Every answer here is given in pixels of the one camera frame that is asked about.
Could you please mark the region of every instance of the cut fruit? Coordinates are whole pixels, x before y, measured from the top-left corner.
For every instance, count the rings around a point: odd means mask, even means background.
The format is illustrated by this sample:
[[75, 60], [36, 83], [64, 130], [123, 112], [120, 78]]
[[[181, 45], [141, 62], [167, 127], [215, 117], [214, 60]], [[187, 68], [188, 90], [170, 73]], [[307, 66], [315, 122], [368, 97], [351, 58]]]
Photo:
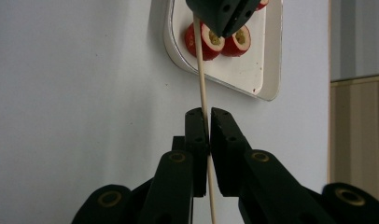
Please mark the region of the cut fruit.
[[250, 49], [250, 45], [250, 32], [244, 25], [232, 36], [225, 39], [225, 46], [221, 54], [229, 57], [239, 57]]
[[266, 5], [268, 5], [268, 3], [269, 3], [269, 0], [261, 0], [259, 5], [256, 8], [256, 11], [263, 9], [264, 7], [266, 7]]
[[[203, 22], [201, 22], [201, 39], [202, 39], [202, 52], [204, 61], [215, 59], [222, 51], [225, 45], [223, 37], [216, 36]], [[190, 54], [196, 57], [195, 46], [195, 32], [193, 30], [193, 23], [187, 29], [185, 34], [186, 47]]]

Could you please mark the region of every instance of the white tray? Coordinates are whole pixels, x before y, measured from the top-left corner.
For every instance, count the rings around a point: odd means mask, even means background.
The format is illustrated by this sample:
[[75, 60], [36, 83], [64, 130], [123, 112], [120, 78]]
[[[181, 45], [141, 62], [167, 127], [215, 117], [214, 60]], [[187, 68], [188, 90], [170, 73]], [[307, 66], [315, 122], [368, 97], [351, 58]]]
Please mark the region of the white tray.
[[[192, 12], [184, 0], [169, 0], [163, 39], [172, 61], [180, 68], [198, 74], [196, 58], [187, 51], [184, 33], [192, 23]], [[241, 57], [219, 55], [204, 62], [207, 79], [244, 94], [273, 100], [279, 92], [282, 1], [272, 0], [253, 14], [246, 23], [251, 34], [251, 47]]]

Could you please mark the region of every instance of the white table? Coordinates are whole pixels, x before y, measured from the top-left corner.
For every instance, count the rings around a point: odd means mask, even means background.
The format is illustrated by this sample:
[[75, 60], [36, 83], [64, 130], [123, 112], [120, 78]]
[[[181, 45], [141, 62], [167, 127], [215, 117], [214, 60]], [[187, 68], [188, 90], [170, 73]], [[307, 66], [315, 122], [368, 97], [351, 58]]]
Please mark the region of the white table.
[[[285, 2], [272, 102], [207, 82], [209, 106], [232, 112], [253, 148], [317, 191], [328, 166], [328, 4]], [[200, 106], [197, 77], [165, 52], [164, 10], [162, 0], [0, 0], [0, 223], [68, 223], [94, 190], [154, 175]], [[237, 199], [217, 197], [218, 223], [241, 223]], [[207, 203], [195, 200], [194, 223], [210, 222]]]

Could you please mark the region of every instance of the fruit core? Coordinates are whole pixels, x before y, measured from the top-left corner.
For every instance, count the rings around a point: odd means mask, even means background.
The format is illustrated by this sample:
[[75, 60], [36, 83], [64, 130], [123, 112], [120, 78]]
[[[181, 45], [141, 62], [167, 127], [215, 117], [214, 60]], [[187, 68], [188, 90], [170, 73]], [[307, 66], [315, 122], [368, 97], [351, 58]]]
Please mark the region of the fruit core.
[[238, 30], [235, 35], [236, 40], [239, 44], [243, 45], [245, 43], [245, 34], [243, 33], [242, 29]]
[[216, 36], [212, 31], [209, 31], [209, 38], [213, 45], [220, 45], [218, 36]]

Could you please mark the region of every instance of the wooden skewer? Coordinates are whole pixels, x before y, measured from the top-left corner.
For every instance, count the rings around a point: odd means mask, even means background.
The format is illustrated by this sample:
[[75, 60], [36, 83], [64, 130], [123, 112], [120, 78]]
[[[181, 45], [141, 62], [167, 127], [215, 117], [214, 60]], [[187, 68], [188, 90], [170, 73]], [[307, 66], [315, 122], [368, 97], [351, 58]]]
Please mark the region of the wooden skewer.
[[[202, 113], [204, 115], [204, 130], [206, 137], [209, 139], [209, 121], [207, 118], [207, 102], [206, 102], [206, 85], [204, 82], [204, 56], [202, 55], [202, 38], [201, 38], [201, 21], [193, 14], [193, 28], [195, 32], [195, 48], [196, 59], [198, 63], [199, 71], [199, 83], [201, 89], [201, 102]], [[213, 166], [211, 156], [207, 156], [207, 179], [209, 185], [209, 199], [210, 199], [210, 214], [212, 217], [212, 223], [216, 224], [216, 211], [214, 202], [214, 187], [213, 187]]]

